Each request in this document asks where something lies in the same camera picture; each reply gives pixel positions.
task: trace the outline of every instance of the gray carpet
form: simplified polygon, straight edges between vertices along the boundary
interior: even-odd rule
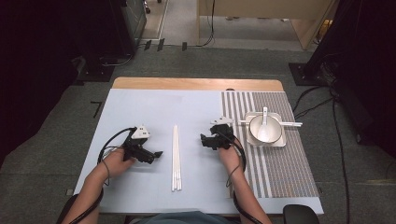
[[[278,79],[291,106],[307,87],[296,87],[288,63],[304,63],[311,52],[258,49],[197,49],[156,46],[143,51],[116,77],[215,77]],[[33,138],[10,153],[0,172],[0,223],[51,223],[59,216],[85,160],[95,127],[97,104],[105,102],[111,83],[71,86]],[[324,88],[301,101],[302,111],[329,98]],[[394,159],[375,146],[355,142],[352,125],[341,105],[335,107],[343,139],[350,191],[350,223],[396,223],[395,184],[368,180],[396,178]],[[300,130],[304,149],[320,192],[325,214],[320,223],[346,223],[346,194],[341,153],[332,119],[332,104],[305,117]],[[122,216],[101,215],[100,223],[122,223]],[[274,223],[282,223],[274,217]]]

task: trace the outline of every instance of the human arm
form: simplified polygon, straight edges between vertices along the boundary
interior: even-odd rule
[[[256,197],[253,194],[245,178],[242,164],[236,154],[234,146],[229,149],[219,148],[219,157],[223,163],[230,180],[239,206],[248,214],[258,219],[263,224],[270,224],[271,220],[265,214]],[[252,223],[249,219],[240,215],[243,224]]]
[[[106,166],[108,167],[110,177],[115,177],[121,175],[130,166],[132,166],[132,164],[134,164],[134,159],[123,161],[123,154],[124,149],[118,148],[111,152],[104,159],[104,162],[99,163],[95,168],[93,168],[93,170],[85,178],[79,195],[77,196],[67,215],[64,217],[64,220],[62,221],[63,224],[73,221],[76,217],[85,212],[99,197],[102,191],[102,186],[108,178]],[[79,223],[97,223],[98,217],[99,208],[96,207]]]

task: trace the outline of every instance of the striped placemat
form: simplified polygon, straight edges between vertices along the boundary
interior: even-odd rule
[[[287,95],[283,91],[224,91],[221,93],[224,117],[245,119],[247,112],[275,112],[283,121],[294,121]],[[235,136],[247,156],[245,176],[257,198],[318,197],[318,190],[298,128],[285,127],[284,147],[252,146],[247,142],[246,125],[233,124]]]

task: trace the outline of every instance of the chopstick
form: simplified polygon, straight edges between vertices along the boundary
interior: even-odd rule
[[[172,145],[172,191],[181,190],[180,148],[178,146],[178,127],[173,129]]]

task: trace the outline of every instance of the table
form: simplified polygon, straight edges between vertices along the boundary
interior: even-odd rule
[[[151,137],[143,147],[149,151],[163,150],[163,155],[152,164],[139,162],[122,176],[111,179],[110,186],[104,186],[105,195],[100,204],[101,213],[153,215],[199,210],[225,216],[237,214],[230,192],[225,188],[227,175],[219,161],[217,151],[203,147],[199,134],[210,135],[209,128],[212,126],[209,123],[210,120],[217,119],[221,115],[235,116],[236,114],[227,110],[226,107],[234,108],[232,102],[237,102],[235,99],[239,96],[263,94],[277,95],[283,102],[287,100],[282,85],[277,80],[117,78],[107,97],[75,193],[79,193],[86,175],[96,165],[99,151],[107,139],[124,128],[144,123]],[[226,98],[234,100],[224,103]],[[258,107],[261,106],[257,103],[260,101],[259,98],[254,98],[252,102]],[[286,110],[290,110],[290,105],[283,104],[283,106]],[[180,131],[183,182],[183,190],[177,192],[171,191],[174,124],[179,126]],[[241,141],[244,142],[244,135],[241,134],[243,128],[234,127],[234,129],[236,135],[240,135]],[[291,130],[290,132],[296,135],[297,143],[301,144],[298,131]],[[114,145],[121,144],[125,137],[126,134],[114,139]],[[250,162],[247,168],[250,169],[247,178],[249,183],[254,185],[253,191],[258,195],[257,197],[260,197],[259,203],[268,214],[282,214],[284,205],[291,203],[308,205],[317,214],[323,214],[315,182],[302,147],[292,149],[299,151],[297,154],[292,154],[299,159],[298,163],[291,163],[290,167],[288,166],[291,169],[289,172],[293,172],[293,175],[288,175],[288,178],[301,176],[301,180],[308,180],[308,182],[294,182],[284,177],[279,178],[279,175],[271,171],[278,165],[284,166],[279,163],[278,159],[271,158],[281,158],[286,152],[285,148],[259,148],[260,151],[267,150],[270,153],[259,155],[261,152],[258,152],[257,148],[245,146]],[[261,161],[261,157],[267,157],[267,159]],[[302,164],[304,168],[301,172],[298,169],[299,164]],[[256,172],[254,166],[260,166],[261,169]],[[288,167],[284,166],[282,169],[286,171]],[[257,178],[262,179],[263,182],[257,184]],[[292,184],[277,183],[278,180],[292,181]],[[298,197],[292,196],[299,192],[301,195]]]
[[[197,0],[196,33],[200,45],[200,17],[212,15],[214,0]],[[308,49],[335,0],[216,0],[214,16],[291,19],[303,49]]]

